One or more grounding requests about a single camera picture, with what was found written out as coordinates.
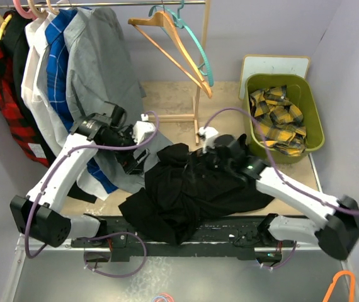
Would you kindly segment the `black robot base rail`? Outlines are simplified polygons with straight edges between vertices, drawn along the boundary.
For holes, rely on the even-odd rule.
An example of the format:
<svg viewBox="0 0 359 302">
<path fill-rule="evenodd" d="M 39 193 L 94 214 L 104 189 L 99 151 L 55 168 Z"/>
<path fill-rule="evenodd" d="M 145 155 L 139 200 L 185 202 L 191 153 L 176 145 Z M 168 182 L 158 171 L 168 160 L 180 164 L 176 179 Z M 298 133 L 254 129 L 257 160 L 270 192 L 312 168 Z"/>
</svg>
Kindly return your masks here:
<svg viewBox="0 0 359 302">
<path fill-rule="evenodd" d="M 157 242 L 138 232 L 121 216 L 103 216 L 106 230 L 102 234 L 130 232 L 143 240 L 148 257 L 232 257 L 258 260 L 266 265 L 279 263 L 282 252 L 293 247 L 292 241 L 266 241 L 258 234 L 262 216 L 230 216 L 206 220 L 193 236 L 179 246 Z"/>
</svg>

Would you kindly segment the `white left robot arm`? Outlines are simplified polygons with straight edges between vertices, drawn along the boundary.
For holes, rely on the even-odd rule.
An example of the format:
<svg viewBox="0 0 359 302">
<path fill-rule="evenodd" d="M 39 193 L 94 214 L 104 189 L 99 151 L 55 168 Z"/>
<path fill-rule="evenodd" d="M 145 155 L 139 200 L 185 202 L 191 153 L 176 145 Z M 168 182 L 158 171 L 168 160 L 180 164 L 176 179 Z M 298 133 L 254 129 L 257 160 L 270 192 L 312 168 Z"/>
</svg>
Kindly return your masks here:
<svg viewBox="0 0 359 302">
<path fill-rule="evenodd" d="M 125 126 L 127 112 L 113 105 L 110 115 L 92 113 L 78 119 L 67 136 L 62 151 L 41 180 L 26 196 L 15 196 L 9 206 L 16 227 L 25 239 L 34 238 L 45 245 L 59 247 L 68 238 L 85 237 L 94 247 L 107 241 L 105 224 L 94 216 L 69 218 L 61 215 L 72 185 L 99 150 L 115 153 L 127 174 L 139 173 L 148 156 L 137 148 L 149 143 L 157 133 L 157 123 L 142 114 L 134 125 Z"/>
</svg>

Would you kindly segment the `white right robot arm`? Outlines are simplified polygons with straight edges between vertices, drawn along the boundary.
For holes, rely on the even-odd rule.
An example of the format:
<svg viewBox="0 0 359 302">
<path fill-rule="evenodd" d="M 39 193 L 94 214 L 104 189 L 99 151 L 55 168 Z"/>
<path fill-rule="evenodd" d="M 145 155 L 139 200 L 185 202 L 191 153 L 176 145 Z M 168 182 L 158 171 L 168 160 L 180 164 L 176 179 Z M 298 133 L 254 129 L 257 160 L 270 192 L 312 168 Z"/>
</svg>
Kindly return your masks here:
<svg viewBox="0 0 359 302">
<path fill-rule="evenodd" d="M 213 131 L 201 138 L 211 168 L 252 184 L 257 192 L 280 199 L 304 215 L 267 215 L 258 227 L 263 245 L 290 240 L 318 245 L 337 260 L 349 257 L 359 239 L 359 207 L 353 198 L 324 194 L 286 176 L 261 158 L 247 155 L 245 144 L 232 135 Z"/>
</svg>

